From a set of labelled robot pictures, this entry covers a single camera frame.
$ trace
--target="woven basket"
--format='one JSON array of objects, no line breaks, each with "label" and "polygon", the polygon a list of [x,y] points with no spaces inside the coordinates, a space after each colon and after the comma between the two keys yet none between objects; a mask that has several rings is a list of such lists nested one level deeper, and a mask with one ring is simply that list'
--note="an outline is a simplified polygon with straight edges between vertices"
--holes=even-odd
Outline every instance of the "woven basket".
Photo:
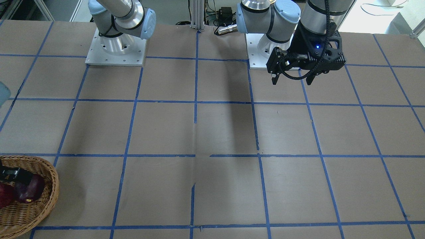
[{"label": "woven basket", "polygon": [[37,201],[30,204],[14,201],[0,209],[0,238],[15,238],[37,226],[52,211],[59,196],[59,178],[53,165],[39,157],[0,156],[0,160],[4,166],[39,174],[45,182],[44,191]]}]

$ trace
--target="basket rim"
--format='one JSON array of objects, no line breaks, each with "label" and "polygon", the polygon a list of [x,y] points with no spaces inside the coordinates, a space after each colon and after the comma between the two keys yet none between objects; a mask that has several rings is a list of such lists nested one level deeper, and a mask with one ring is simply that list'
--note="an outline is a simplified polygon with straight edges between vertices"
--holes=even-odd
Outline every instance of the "basket rim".
[{"label": "basket rim", "polygon": [[45,219],[45,217],[47,217],[50,214],[50,212],[53,210],[59,197],[59,176],[57,174],[55,167],[49,161],[36,156],[26,156],[26,155],[0,156],[0,160],[2,161],[8,160],[8,159],[16,159],[16,158],[25,159],[25,160],[36,160],[36,161],[39,161],[43,165],[43,167],[47,168],[52,178],[52,192],[50,193],[50,197],[48,199],[46,206],[42,209],[41,213],[35,219],[32,220],[31,223],[28,223],[27,225],[19,226],[15,230],[7,232],[7,234],[0,235],[0,238],[15,238],[32,230],[43,219]]}]

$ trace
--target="purple eggplant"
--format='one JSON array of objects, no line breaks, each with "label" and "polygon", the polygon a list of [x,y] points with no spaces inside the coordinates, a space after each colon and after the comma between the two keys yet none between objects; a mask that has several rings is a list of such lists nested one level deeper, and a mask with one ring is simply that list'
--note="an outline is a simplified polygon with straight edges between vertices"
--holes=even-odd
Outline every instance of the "purple eggplant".
[{"label": "purple eggplant", "polygon": [[0,183],[0,208],[9,206],[13,201],[13,187]]},{"label": "purple eggplant", "polygon": [[32,203],[41,197],[44,185],[43,177],[34,174],[29,185],[20,182],[15,183],[14,197],[20,203]]}]

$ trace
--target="light blue object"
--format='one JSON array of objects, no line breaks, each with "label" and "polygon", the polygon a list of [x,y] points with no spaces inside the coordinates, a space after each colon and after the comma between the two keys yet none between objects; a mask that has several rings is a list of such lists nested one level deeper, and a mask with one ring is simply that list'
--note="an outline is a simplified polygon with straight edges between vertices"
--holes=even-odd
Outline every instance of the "light blue object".
[{"label": "light blue object", "polygon": [[10,97],[10,90],[7,86],[0,82],[0,106]]},{"label": "light blue object", "polygon": [[104,11],[106,11],[106,8],[104,8],[96,0],[89,0],[88,1],[88,9],[90,10],[91,15],[97,15],[97,14],[100,14],[100,13],[103,13]]},{"label": "light blue object", "polygon": [[291,0],[276,0],[275,8],[278,14],[290,23],[297,24],[300,20],[301,9]]},{"label": "light blue object", "polygon": [[242,12],[241,4],[237,4],[236,8],[236,24],[238,25],[238,31],[242,33],[248,33],[247,26],[245,24],[244,14]]},{"label": "light blue object", "polygon": [[148,9],[145,14],[140,38],[149,39],[155,31],[156,14],[152,9]]}]

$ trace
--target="white mounting plate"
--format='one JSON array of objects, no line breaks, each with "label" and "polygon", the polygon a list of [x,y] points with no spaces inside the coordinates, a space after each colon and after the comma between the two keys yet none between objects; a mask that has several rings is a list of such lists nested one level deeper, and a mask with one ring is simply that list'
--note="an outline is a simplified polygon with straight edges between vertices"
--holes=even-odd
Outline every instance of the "white mounting plate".
[{"label": "white mounting plate", "polygon": [[100,43],[99,30],[96,29],[85,63],[88,65],[143,66],[146,40],[135,37],[134,51],[124,55],[112,55],[105,51]]},{"label": "white mounting plate", "polygon": [[257,49],[258,42],[264,34],[248,33],[246,36],[246,48],[248,50],[249,68],[253,70],[266,70],[267,58],[263,57]]}]

